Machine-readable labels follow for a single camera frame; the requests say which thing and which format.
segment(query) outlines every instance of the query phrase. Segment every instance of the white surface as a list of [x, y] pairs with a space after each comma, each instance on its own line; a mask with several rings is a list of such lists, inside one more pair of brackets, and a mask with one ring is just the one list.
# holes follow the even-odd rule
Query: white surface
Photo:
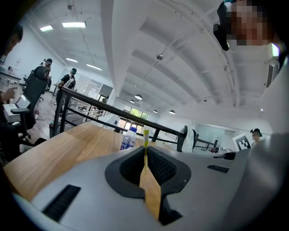
[[20, 98], [15, 103], [15, 105], [18, 108], [27, 108], [29, 104], [30, 104], [30, 101], [24, 95], [21, 95]]

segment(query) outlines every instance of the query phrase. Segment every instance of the plastic bottle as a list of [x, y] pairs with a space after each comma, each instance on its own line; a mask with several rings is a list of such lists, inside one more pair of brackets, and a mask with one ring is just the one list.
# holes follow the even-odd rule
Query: plastic bottle
[[124, 136], [123, 141], [121, 143], [121, 150], [134, 147], [135, 140], [136, 140], [136, 131], [137, 131], [137, 128], [131, 127], [126, 132], [126, 135]]

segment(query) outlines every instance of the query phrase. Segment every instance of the railing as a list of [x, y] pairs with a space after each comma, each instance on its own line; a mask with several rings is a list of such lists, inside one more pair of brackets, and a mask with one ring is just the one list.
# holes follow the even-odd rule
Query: railing
[[[205, 146], [205, 147], [203, 147], [203, 146], [196, 146], [196, 142], [205, 143], [205, 144], [207, 144], [207, 146]], [[195, 137], [195, 142], [194, 142], [194, 145], [193, 145], [193, 149], [194, 149], [194, 148], [205, 148], [206, 150], [208, 150], [209, 145], [213, 145], [213, 148], [216, 148], [217, 143], [218, 143], [218, 140], [215, 140], [214, 143], [211, 143], [211, 142], [208, 142], [208, 141], [199, 139], [199, 134], [197, 134], [196, 137]]]
[[[119, 109], [117, 109], [115, 107], [112, 107], [111, 105], [102, 103], [100, 101], [97, 101], [97, 100], [92, 99], [90, 97], [87, 97], [85, 95], [82, 95], [82, 94], [80, 94], [78, 92], [72, 91], [72, 90], [70, 90], [68, 88], [62, 87], [61, 89], [62, 89], [61, 102], [63, 101], [63, 99], [65, 97], [66, 97], [66, 99], [65, 99], [64, 110], [63, 110], [62, 118], [61, 118], [60, 133], [64, 132], [66, 123], [68, 123], [70, 125], [73, 125], [73, 126], [77, 126], [77, 124], [75, 124], [73, 121], [69, 121], [69, 120], [66, 119], [68, 111], [71, 111], [71, 112], [73, 112], [73, 113], [75, 113], [77, 115], [80, 115], [80, 116], [86, 118], [85, 122], [87, 120], [92, 120], [92, 121], [98, 122], [100, 124], [106, 125], [108, 127], [112, 127], [114, 129], [119, 129], [119, 130], [122, 130], [122, 131], [128, 131], [127, 129], [120, 128], [120, 127], [118, 127], [116, 125], [112, 125], [112, 124], [103, 122], [101, 120], [97, 120], [97, 119], [89, 116], [89, 113], [91, 112], [92, 107], [97, 107], [97, 109], [99, 109], [100, 111], [106, 111], [108, 113], [113, 113], [113, 114], [115, 114], [117, 116], [130, 119], [130, 120], [135, 121], [137, 123], [140, 123], [142, 125], [146, 125], [148, 127], [155, 128], [154, 136], [150, 136], [149, 137], [149, 138], [152, 139], [152, 142], [155, 142], [156, 140], [159, 140], [159, 141], [168, 142], [168, 143], [176, 143], [176, 142], [169, 141], [169, 140], [159, 139], [158, 138], [158, 134], [159, 134], [160, 131], [167, 132], [167, 133], [170, 133], [170, 134], [174, 134], [176, 136], [183, 135], [181, 132], [175, 131], [173, 129], [164, 127], [162, 125], [159, 125], [159, 124], [156, 124], [156, 123], [153, 123], [153, 122], [150, 122], [150, 121], [145, 120], [145, 119], [141, 119], [141, 118], [139, 118], [139, 117], [137, 117], [135, 115], [132, 115], [132, 114], [129, 114], [129, 113], [125, 112], [125, 111], [119, 110]], [[79, 111], [76, 111], [76, 110], [74, 110], [72, 108], [69, 108], [70, 100], [71, 100], [72, 97], [74, 99], [76, 99], [76, 100], [79, 100], [79, 101], [85, 103], [85, 105], [87, 104], [86, 105], [87, 107], [90, 107], [90, 109], [88, 110], [87, 114], [83, 114], [83, 113], [81, 113]], [[60, 105], [58, 105], [58, 107], [56, 109], [56, 116], [54, 118], [53, 136], [55, 136], [56, 133], [57, 133], [58, 118], [59, 118], [60, 110], [61, 110], [61, 107], [60, 107]]]
[[164, 134], [164, 135], [166, 135], [166, 136], [168, 136], [168, 137], [170, 137], [170, 138], [172, 138], [172, 139], [174, 139], [174, 140], [177, 140], [177, 135], [176, 136], [174, 136], [174, 135], [172, 135], [172, 134], [170, 134], [170, 133], [167, 133], [167, 132], [163, 132], [163, 131], [160, 131], [160, 133], [162, 133], [162, 134]]

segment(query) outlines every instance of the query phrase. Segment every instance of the wooden table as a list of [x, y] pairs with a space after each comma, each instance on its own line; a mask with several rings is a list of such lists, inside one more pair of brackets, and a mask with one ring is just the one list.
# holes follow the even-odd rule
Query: wooden table
[[[4, 167], [16, 191], [28, 201], [46, 185], [76, 164], [119, 151], [124, 135], [90, 123], [84, 123], [32, 148]], [[143, 140], [136, 140], [136, 147]], [[149, 146], [171, 150], [168, 145], [149, 142]], [[141, 174], [140, 186], [145, 189], [146, 204], [158, 218], [160, 186], [149, 170]]]

